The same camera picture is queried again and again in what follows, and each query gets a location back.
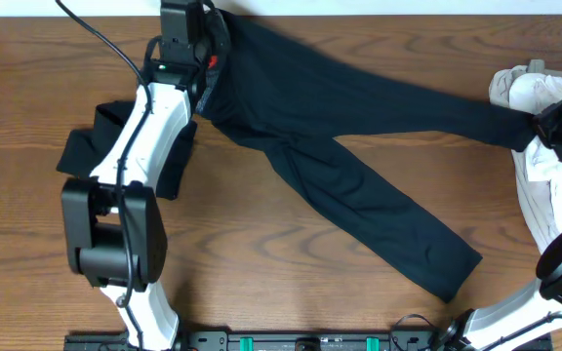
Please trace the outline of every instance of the black fabric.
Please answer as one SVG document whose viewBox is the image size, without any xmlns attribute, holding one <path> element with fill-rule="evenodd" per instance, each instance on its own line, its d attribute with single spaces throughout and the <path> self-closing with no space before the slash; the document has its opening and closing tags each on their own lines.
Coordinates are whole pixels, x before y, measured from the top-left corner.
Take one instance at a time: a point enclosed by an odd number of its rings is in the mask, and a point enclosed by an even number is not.
<svg viewBox="0 0 562 351">
<path fill-rule="evenodd" d="M 202 116 L 265 152 L 316 211 L 450 301 L 481 255 L 333 137 L 441 131 L 522 151 L 530 116 L 372 75 L 222 14 L 232 48 Z"/>
<path fill-rule="evenodd" d="M 133 109 L 134 103 L 131 101 L 115 101 L 97 106 L 92 129 L 70 132 L 56 170 L 88 178 L 111 150 Z M 158 197 L 174 200 L 179 195 L 181 176 L 192 151 L 196 128 L 196 122 L 190 120 L 171 146 L 157 180 L 155 194 Z"/>
</svg>

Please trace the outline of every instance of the green connector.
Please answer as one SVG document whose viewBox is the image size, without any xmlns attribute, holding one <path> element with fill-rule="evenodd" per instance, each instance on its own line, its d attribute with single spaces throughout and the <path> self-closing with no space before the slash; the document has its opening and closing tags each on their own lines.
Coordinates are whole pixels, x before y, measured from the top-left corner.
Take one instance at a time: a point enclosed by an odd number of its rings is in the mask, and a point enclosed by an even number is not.
<svg viewBox="0 0 562 351">
<path fill-rule="evenodd" d="M 366 351 L 379 351 L 379 339 L 377 337 L 368 337 L 366 345 Z"/>
<path fill-rule="evenodd" d="M 253 338 L 242 337 L 240 338 L 240 351 L 253 351 Z"/>
</svg>

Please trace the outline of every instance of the pant leg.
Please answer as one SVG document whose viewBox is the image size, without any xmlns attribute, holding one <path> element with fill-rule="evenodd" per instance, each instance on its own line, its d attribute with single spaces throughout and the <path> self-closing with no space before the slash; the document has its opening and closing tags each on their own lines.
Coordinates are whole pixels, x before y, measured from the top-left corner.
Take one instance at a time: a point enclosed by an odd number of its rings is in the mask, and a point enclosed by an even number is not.
<svg viewBox="0 0 562 351">
<path fill-rule="evenodd" d="M 482 258 L 333 139 L 278 142 L 265 154 L 318 213 L 446 302 Z"/>
<path fill-rule="evenodd" d="M 439 131 L 518 151 L 534 137 L 528 113 L 376 76 L 223 15 L 233 46 L 217 89 L 251 124 L 304 137 Z"/>
</svg>

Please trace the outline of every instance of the white cloth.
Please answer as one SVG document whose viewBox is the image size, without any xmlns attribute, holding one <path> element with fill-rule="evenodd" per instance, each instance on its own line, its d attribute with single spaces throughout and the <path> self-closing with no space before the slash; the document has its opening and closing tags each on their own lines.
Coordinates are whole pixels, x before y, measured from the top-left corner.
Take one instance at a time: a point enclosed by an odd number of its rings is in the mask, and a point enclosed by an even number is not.
<svg viewBox="0 0 562 351">
<path fill-rule="evenodd" d="M 490 102 L 538 114 L 562 99 L 562 78 L 524 73 L 526 68 L 520 65 L 496 73 L 489 87 Z M 562 233 L 562 163 L 538 137 L 524 152 L 512 151 L 512 155 L 522 214 L 543 253 Z"/>
</svg>

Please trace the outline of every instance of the wooden table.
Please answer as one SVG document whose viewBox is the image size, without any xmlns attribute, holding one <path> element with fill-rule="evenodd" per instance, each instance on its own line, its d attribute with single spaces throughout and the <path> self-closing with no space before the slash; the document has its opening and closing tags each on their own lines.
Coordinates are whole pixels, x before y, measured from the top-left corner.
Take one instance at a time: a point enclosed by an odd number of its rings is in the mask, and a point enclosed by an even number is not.
<svg viewBox="0 0 562 351">
<path fill-rule="evenodd" d="M 337 59 L 468 98 L 486 99 L 494 72 L 529 59 L 562 69 L 562 17 L 261 20 Z M 137 62 L 159 33 L 158 18 L 89 22 Z M 71 331 L 123 329 L 67 267 L 66 176 L 55 166 L 95 105 L 134 92 L 125 64 L 70 19 L 0 19 L 0 349 L 55 350 Z M 262 153 L 198 121 L 181 196 L 160 201 L 170 245 L 162 283 L 191 325 L 375 330 L 409 313 L 444 323 L 535 276 L 539 252 L 506 149 L 439 133 L 340 138 L 484 255 L 445 305 L 317 214 Z"/>
</svg>

